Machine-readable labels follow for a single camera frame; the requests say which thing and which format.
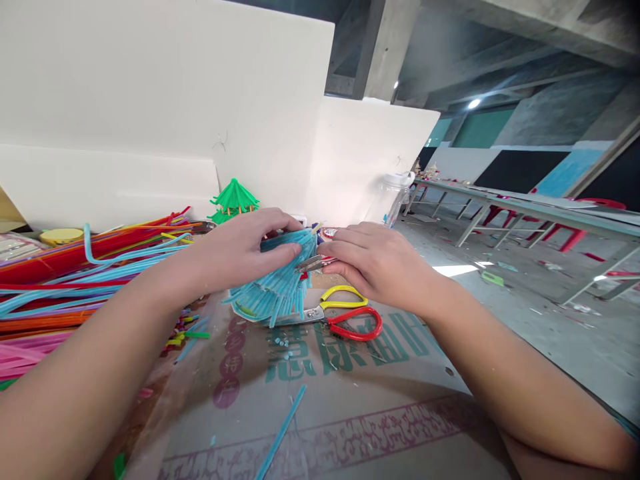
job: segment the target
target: scissor blade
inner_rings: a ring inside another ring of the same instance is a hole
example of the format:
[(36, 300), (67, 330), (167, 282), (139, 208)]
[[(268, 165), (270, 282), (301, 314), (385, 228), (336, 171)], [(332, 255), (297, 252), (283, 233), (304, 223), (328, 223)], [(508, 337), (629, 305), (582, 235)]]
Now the scissor blade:
[(304, 260), (304, 262), (300, 262), (295, 266), (295, 269), (298, 273), (318, 270), (318, 268), (322, 268), (322, 255), (316, 255), (314, 257), (308, 258)]
[(278, 317), (275, 320), (275, 325), (276, 326), (300, 325), (303, 323), (312, 323), (312, 322), (321, 320), (324, 317), (325, 317), (325, 312), (324, 310), (322, 310), (322, 307), (316, 307), (316, 308), (304, 310), (302, 319), (300, 318), (299, 313)]

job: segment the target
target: yellow lid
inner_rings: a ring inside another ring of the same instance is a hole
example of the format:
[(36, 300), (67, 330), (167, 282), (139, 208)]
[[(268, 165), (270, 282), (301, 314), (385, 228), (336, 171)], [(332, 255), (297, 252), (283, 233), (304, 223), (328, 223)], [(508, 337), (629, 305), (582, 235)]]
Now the yellow lid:
[(79, 229), (54, 229), (42, 232), (40, 234), (40, 241), (55, 247), (80, 240), (83, 235), (82, 230)]

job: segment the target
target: green pipe cleaner pagoda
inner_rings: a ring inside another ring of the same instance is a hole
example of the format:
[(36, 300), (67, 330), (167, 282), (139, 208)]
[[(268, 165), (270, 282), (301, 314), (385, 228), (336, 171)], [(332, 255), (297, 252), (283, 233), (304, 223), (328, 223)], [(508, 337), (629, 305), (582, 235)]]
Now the green pipe cleaner pagoda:
[(216, 225), (231, 220), (241, 213), (252, 212), (260, 208), (258, 206), (260, 200), (256, 200), (251, 192), (240, 185), (236, 179), (231, 179), (231, 183), (220, 192), (220, 195), (209, 201), (219, 207), (216, 213), (207, 217)]

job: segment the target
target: concrete floor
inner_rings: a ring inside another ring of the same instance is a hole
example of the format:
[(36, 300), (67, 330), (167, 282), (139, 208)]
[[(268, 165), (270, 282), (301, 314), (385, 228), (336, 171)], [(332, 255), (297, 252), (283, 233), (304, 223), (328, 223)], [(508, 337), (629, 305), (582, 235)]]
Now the concrete floor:
[[(464, 203), (466, 199), (447, 198), (452, 203)], [(577, 277), (599, 262), (581, 252), (594, 253), (607, 258), (621, 243), (588, 235), (574, 250), (566, 254), (558, 251), (568, 237), (561, 231), (549, 242), (540, 242), (532, 249), (519, 246), (514, 234), (499, 250), (492, 248), (496, 240), (491, 232), (470, 235), (468, 242), (455, 248), (450, 241), (456, 240), (468, 225), (468, 218), (478, 210), (473, 204), (461, 220), (455, 220), (460, 207), (441, 207), (440, 220), (424, 223), (413, 215), (400, 217), (395, 229), (404, 234), (425, 260), (434, 267), (467, 265), (478, 267), (474, 262), (491, 262), (488, 271), (504, 278), (504, 287), (481, 278), (480, 270), (460, 273), (455, 278), (488, 307), (494, 315), (514, 332), (532, 344), (549, 360), (554, 362), (578, 382), (592, 391), (602, 401), (640, 425), (640, 293), (632, 289), (612, 301), (600, 301), (583, 293), (576, 302), (589, 306), (600, 315), (580, 313), (562, 308), (549, 297), (557, 297)], [(431, 205), (416, 205), (413, 210), (422, 215), (433, 212)], [(502, 226), (506, 213), (501, 213), (492, 225)], [(546, 260), (563, 267), (549, 271), (538, 260)], [(497, 265), (497, 262), (512, 265), (513, 272)], [(640, 259), (632, 258), (618, 270), (640, 271)], [(615, 283), (608, 282), (608, 291)]]

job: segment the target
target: white wall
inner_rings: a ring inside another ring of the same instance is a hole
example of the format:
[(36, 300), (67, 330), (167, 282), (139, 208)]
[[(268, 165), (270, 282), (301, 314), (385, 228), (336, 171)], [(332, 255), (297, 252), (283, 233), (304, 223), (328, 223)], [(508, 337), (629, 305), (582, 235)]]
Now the white wall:
[(2, 185), (34, 229), (100, 232), (191, 205), (206, 220), (217, 195), (213, 160), (0, 145)]
[(303, 209), (333, 24), (220, 0), (3, 0), (0, 39), (0, 143), (213, 158), (222, 186)]
[(498, 149), (438, 147), (427, 166), (436, 163), (442, 179), (474, 182), (499, 153)]
[(331, 227), (362, 221), (382, 176), (411, 169), (439, 116), (430, 110), (324, 97), (305, 204), (309, 221), (326, 221)]

